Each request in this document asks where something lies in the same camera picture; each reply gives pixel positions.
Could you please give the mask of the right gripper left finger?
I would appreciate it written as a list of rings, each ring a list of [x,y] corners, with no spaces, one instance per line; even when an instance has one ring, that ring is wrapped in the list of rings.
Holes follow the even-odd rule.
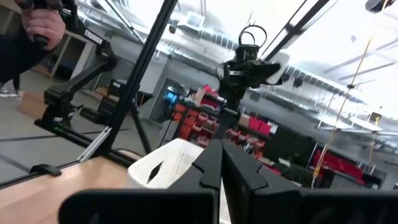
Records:
[[[59,224],[221,224],[222,143],[212,140],[166,189],[88,189],[64,200]]]

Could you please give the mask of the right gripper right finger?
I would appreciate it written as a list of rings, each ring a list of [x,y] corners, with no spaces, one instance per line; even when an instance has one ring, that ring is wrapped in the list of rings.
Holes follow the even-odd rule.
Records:
[[[232,224],[398,224],[398,190],[306,189],[223,141]]]

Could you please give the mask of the slim white gauze roll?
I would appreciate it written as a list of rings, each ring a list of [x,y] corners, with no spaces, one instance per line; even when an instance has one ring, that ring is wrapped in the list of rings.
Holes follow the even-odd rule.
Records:
[[[271,77],[269,77],[266,82],[270,85],[276,85],[278,81],[280,80],[281,76],[283,75],[283,72],[290,60],[290,54],[286,49],[282,49],[279,52],[277,52],[270,60],[269,62],[271,63],[279,63],[280,64],[280,69],[278,72],[273,74]]]

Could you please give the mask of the white perforated plastic basket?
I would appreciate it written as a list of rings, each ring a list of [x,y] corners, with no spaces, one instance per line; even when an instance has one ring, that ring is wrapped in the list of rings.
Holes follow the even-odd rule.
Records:
[[[183,139],[174,139],[131,165],[126,186],[166,189],[180,178],[203,148]]]

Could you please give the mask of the red cabinet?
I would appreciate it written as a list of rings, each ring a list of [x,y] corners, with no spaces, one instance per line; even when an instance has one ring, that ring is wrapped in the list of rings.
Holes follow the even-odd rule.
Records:
[[[320,180],[323,179],[326,169],[346,174],[349,177],[352,177],[356,183],[364,185],[363,171],[357,168],[356,163],[343,156],[335,154],[334,152],[331,153],[328,151],[324,156],[320,171],[317,176]]]

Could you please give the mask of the shelf with red bins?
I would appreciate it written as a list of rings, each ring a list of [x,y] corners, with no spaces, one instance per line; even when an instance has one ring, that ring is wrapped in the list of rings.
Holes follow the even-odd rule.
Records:
[[[189,97],[178,100],[170,121],[176,124],[174,138],[193,141],[206,147],[220,126],[214,115],[223,99],[209,85],[194,91]],[[257,116],[242,113],[239,121],[232,124],[224,134],[233,144],[259,159],[271,134],[277,126]]]

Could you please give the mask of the blue screen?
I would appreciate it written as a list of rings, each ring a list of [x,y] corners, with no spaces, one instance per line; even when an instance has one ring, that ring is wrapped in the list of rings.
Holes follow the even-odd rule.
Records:
[[[169,107],[172,107],[178,100],[178,98],[179,95],[174,91],[168,91],[164,96],[164,99],[168,102]]]

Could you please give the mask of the black equipment on tripod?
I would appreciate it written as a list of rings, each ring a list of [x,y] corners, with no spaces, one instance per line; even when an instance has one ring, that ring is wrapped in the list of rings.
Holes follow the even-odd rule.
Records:
[[[99,107],[96,110],[82,107],[80,115],[93,123],[108,125],[113,113],[116,111],[119,97],[124,93],[126,84],[126,80],[111,79],[109,85],[106,87],[106,92],[99,103]],[[151,93],[138,91],[132,96],[132,100],[129,103],[129,111],[127,112],[132,117],[146,154],[152,152],[152,148],[139,119],[139,107],[151,98],[153,98]]]

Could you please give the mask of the cardboard box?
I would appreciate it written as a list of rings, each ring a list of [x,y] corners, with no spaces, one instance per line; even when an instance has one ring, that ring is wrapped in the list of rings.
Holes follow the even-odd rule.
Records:
[[[35,119],[40,119],[46,108],[47,105],[44,102],[44,93],[35,93],[30,91],[23,92],[21,102],[17,107],[19,112]]]

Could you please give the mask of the wooden shelf unit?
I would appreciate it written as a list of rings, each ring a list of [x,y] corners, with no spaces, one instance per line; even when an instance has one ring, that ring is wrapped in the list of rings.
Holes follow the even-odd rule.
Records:
[[[75,34],[66,33],[61,42],[37,66],[51,78],[69,80],[80,73],[91,55],[94,44]]]

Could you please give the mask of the person's hand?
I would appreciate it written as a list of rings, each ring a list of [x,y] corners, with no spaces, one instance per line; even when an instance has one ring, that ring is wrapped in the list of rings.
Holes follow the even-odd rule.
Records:
[[[54,49],[62,40],[65,23],[59,11],[61,0],[14,0],[21,9],[22,26],[28,38],[45,50]]]

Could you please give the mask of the person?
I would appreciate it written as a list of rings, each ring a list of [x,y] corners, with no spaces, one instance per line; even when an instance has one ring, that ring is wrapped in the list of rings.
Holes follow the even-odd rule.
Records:
[[[0,85],[18,78],[50,52],[30,40],[23,27],[15,34],[0,35]]]

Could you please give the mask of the black aluminium table frame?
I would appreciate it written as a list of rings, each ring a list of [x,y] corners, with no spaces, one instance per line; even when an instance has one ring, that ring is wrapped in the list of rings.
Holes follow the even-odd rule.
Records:
[[[112,70],[116,64],[113,57],[109,56],[102,59],[100,63],[97,63],[94,67],[87,68],[68,82],[58,86],[53,86],[45,91],[44,97],[47,107],[42,117],[35,120],[34,124],[54,133],[58,137],[62,137],[86,148],[85,151],[71,163],[72,165],[95,159],[98,156],[104,157],[123,167],[129,167],[132,165],[136,161],[135,159],[111,149],[111,144],[114,142],[128,110],[131,110],[131,115],[136,124],[143,146],[147,152],[151,152],[148,138],[141,126],[139,118],[137,117],[137,110],[132,101],[132,97],[139,90],[140,82],[150,63],[150,58],[159,43],[167,20],[170,18],[177,2],[178,0],[163,1],[154,25],[152,26],[137,61],[131,70],[131,74],[127,79],[126,87],[117,102],[116,111],[111,115],[111,119],[107,127],[103,129],[96,139],[91,140],[86,138],[80,133],[71,130],[67,125],[63,124],[62,121],[69,120],[68,115],[72,110],[70,102],[73,99],[75,92],[97,77],[100,73]],[[55,122],[54,119],[58,117],[60,117],[62,121]]]

